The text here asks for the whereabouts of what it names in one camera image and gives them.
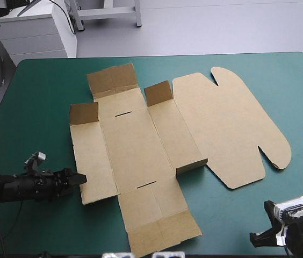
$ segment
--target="computer keyboard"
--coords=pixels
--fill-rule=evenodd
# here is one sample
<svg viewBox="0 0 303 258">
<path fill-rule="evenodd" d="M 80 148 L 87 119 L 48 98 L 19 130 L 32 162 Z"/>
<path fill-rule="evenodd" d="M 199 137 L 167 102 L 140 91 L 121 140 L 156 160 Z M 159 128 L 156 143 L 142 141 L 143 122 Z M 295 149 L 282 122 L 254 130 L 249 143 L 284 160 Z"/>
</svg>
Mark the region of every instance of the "computer keyboard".
<svg viewBox="0 0 303 258">
<path fill-rule="evenodd" d="M 29 3 L 30 0 L 6 0 L 6 7 L 11 10 L 21 6 L 26 6 Z"/>
</svg>

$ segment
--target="white table leg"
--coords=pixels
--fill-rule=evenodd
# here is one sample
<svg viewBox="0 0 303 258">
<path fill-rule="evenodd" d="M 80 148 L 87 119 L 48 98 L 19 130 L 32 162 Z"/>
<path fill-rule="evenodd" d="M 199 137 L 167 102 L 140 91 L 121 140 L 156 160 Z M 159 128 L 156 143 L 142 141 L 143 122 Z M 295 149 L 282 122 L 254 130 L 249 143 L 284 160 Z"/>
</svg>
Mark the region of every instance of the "white table leg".
<svg viewBox="0 0 303 258">
<path fill-rule="evenodd" d="M 71 10 L 72 10 L 74 18 L 75 18 L 77 29 L 79 31 L 83 31 L 84 27 L 82 26 L 81 18 L 78 15 L 78 6 L 77 6 L 77 3 L 75 1 L 77 1 L 77 0 L 69 0 L 69 4 L 71 6 Z"/>
<path fill-rule="evenodd" d="M 136 24 L 138 27 L 142 26 L 140 0 L 135 0 Z"/>
</svg>

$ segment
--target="cardboard flap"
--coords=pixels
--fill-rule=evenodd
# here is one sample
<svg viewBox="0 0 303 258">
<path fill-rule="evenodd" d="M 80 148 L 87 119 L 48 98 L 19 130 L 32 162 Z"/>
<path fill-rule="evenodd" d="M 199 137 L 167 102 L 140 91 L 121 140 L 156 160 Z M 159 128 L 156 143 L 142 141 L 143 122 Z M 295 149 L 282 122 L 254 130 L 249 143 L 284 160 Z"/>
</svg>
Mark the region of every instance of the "cardboard flap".
<svg viewBox="0 0 303 258">
<path fill-rule="evenodd" d="M 212 72 L 218 86 L 200 73 L 173 80 L 174 100 L 207 165 L 232 189 L 264 178 L 258 146 L 285 168 L 290 145 L 258 100 L 232 71 Z"/>
<path fill-rule="evenodd" d="M 173 99 L 154 104 L 148 110 L 177 175 L 207 163 Z"/>
<path fill-rule="evenodd" d="M 101 98 L 138 87 L 132 63 L 87 74 L 87 80 L 94 98 Z"/>
<path fill-rule="evenodd" d="M 160 82 L 145 88 L 147 106 L 152 106 L 173 99 L 171 86 L 168 81 Z"/>
<path fill-rule="evenodd" d="M 82 204 L 117 195 L 97 102 L 70 106 L 70 132 L 77 172 L 87 177 L 80 185 Z"/>
<path fill-rule="evenodd" d="M 71 104 L 69 121 L 71 125 L 86 124 L 98 121 L 98 103 Z"/>
<path fill-rule="evenodd" d="M 189 210 L 128 232 L 131 252 L 136 257 L 164 250 L 201 235 L 202 232 Z"/>
<path fill-rule="evenodd" d="M 136 257 L 202 235 L 174 176 L 118 199 L 131 251 Z"/>
</svg>

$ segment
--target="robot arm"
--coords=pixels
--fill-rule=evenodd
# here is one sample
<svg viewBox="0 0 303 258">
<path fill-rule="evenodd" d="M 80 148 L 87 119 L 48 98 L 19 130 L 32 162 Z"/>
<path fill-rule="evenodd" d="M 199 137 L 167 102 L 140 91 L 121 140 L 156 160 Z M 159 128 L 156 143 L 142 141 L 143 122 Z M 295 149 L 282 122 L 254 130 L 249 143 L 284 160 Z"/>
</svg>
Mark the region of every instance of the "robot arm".
<svg viewBox="0 0 303 258">
<path fill-rule="evenodd" d="M 0 203 L 17 200 L 53 200 L 70 194 L 75 185 L 85 183 L 86 176 L 74 173 L 69 168 L 51 172 L 38 171 L 45 161 L 45 154 L 34 153 L 25 163 L 25 174 L 0 175 Z"/>
</svg>

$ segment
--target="cardboard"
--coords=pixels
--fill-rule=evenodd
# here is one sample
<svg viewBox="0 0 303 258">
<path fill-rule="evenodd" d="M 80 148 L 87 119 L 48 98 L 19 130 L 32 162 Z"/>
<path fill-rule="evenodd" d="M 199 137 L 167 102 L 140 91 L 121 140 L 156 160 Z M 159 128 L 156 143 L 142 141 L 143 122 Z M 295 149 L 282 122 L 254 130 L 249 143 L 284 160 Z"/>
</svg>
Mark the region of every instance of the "cardboard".
<svg viewBox="0 0 303 258">
<path fill-rule="evenodd" d="M 87 75 L 96 102 L 70 107 L 83 204 L 118 195 L 137 257 L 202 235 L 176 174 L 204 166 L 168 82 L 138 88 L 132 64 Z"/>
<path fill-rule="evenodd" d="M 214 67 L 218 86 L 201 73 L 173 80 L 174 100 L 207 165 L 231 189 L 265 177 L 260 148 L 284 169 L 291 148 L 245 83 Z"/>
</svg>

